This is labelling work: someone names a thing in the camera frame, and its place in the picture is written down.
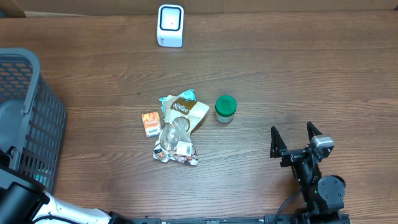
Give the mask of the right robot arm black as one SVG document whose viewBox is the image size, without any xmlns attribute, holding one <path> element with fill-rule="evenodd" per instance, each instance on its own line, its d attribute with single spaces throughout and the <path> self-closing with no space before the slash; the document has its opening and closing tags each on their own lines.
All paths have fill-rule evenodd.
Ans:
<svg viewBox="0 0 398 224">
<path fill-rule="evenodd" d="M 289 150 L 276 127 L 271 127 L 271 158 L 280 158 L 281 167 L 292 169 L 300 188 L 291 195 L 269 221 L 274 223 L 350 223 L 349 215 L 340 213 L 344 208 L 346 182 L 338 175 L 323 176 L 318 164 L 327 158 L 334 140 L 320 132 L 312 122 L 307 123 L 309 143 L 302 149 Z M 281 213 L 298 195 L 305 206 L 285 218 Z"/>
</svg>

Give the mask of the green lid jar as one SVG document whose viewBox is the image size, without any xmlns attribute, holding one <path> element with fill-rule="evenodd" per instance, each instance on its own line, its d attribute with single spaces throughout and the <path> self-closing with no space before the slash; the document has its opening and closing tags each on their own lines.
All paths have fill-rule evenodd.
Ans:
<svg viewBox="0 0 398 224">
<path fill-rule="evenodd" d="M 236 109 L 237 102 L 232 96 L 220 96 L 215 104 L 215 118 L 221 123 L 229 123 L 233 120 Z"/>
</svg>

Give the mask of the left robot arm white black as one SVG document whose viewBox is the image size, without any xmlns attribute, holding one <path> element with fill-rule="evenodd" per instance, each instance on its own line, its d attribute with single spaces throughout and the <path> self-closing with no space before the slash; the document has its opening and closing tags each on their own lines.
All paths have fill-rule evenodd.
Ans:
<svg viewBox="0 0 398 224">
<path fill-rule="evenodd" d="M 58 200 L 35 179 L 10 169 L 11 157 L 1 151 L 1 223 L 131 223 L 100 209 Z"/>
</svg>

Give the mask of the teal snack packet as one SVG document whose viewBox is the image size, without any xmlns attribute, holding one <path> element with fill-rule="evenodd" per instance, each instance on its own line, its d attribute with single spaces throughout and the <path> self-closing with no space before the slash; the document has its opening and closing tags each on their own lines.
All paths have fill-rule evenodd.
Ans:
<svg viewBox="0 0 398 224">
<path fill-rule="evenodd" d="M 185 90 L 184 92 L 179 94 L 178 97 L 182 97 L 182 98 L 185 98 L 187 100 L 195 100 L 195 101 L 197 100 L 195 92 L 194 92 L 194 89 Z M 163 115 L 165 115 L 165 104 L 166 104 L 166 101 L 167 101 L 167 97 L 166 96 L 161 97 L 159 99 L 159 101 L 162 103 L 161 110 L 162 110 Z"/>
</svg>

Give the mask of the orange tissue pack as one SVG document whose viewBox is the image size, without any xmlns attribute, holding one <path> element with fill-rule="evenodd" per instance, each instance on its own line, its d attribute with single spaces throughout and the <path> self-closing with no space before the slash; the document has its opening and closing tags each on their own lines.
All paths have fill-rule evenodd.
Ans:
<svg viewBox="0 0 398 224">
<path fill-rule="evenodd" d="M 142 123 L 147 138 L 158 136 L 162 130 L 158 112 L 151 112 L 142 115 Z"/>
</svg>

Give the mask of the beige Pantree snack bag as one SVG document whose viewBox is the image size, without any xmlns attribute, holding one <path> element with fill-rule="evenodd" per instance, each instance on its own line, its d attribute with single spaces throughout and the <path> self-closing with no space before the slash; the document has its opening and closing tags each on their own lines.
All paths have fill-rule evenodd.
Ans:
<svg viewBox="0 0 398 224">
<path fill-rule="evenodd" d="M 164 104 L 165 126 L 155 142 L 154 159 L 196 166 L 198 155 L 190 135 L 201 123 L 208 110 L 209 106 L 200 101 L 173 95 L 166 97 Z"/>
</svg>

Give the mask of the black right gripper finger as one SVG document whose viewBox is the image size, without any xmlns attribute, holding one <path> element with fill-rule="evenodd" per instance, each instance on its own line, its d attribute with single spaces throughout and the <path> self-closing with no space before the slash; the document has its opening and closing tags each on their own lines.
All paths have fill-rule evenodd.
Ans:
<svg viewBox="0 0 398 224">
<path fill-rule="evenodd" d="M 286 151 L 287 146 L 279 134 L 279 131 L 275 126 L 271 127 L 271 150 L 270 152 L 282 152 Z"/>
<path fill-rule="evenodd" d="M 320 132 L 311 121 L 307 123 L 307 133 L 310 143 L 319 143 L 322 132 Z"/>
</svg>

